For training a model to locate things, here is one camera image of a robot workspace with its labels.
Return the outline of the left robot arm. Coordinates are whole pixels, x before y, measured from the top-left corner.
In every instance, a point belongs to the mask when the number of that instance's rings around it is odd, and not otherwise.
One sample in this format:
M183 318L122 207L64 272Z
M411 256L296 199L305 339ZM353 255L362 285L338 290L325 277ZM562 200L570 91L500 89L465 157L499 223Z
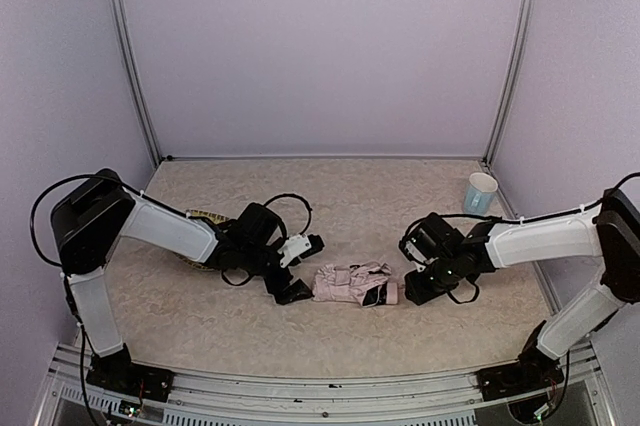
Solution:
M290 269L321 252L318 235L292 235L268 203L252 202L235 219L215 222L179 211L124 183L108 168L75 176L78 187L50 214L66 299L92 356L83 385L165 403L174 372L132 360L116 325L105 280L112 250L123 239L145 243L206 270L239 270L260 278L279 305L311 298Z

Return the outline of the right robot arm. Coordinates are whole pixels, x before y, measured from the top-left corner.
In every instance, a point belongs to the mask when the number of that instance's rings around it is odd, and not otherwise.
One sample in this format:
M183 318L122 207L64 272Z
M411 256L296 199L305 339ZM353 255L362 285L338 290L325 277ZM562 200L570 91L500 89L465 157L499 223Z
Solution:
M603 266L577 296L531 333L518 358L481 369L484 400L525 394L561 382L560 359L618 310L639 300L639 211L617 187L595 202L535 218L478 217L468 234L432 212L414 221L399 249L415 270L406 274L405 296L423 305L452 296L463 280L521 263L598 257Z

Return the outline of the pink folding umbrella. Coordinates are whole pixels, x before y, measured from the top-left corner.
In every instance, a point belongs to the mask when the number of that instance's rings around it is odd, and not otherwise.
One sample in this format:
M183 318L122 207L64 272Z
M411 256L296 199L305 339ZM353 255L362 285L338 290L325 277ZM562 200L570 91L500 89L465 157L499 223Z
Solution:
M316 271L312 283L316 302L354 303L362 308L399 303L399 285L386 263L375 261L328 264Z

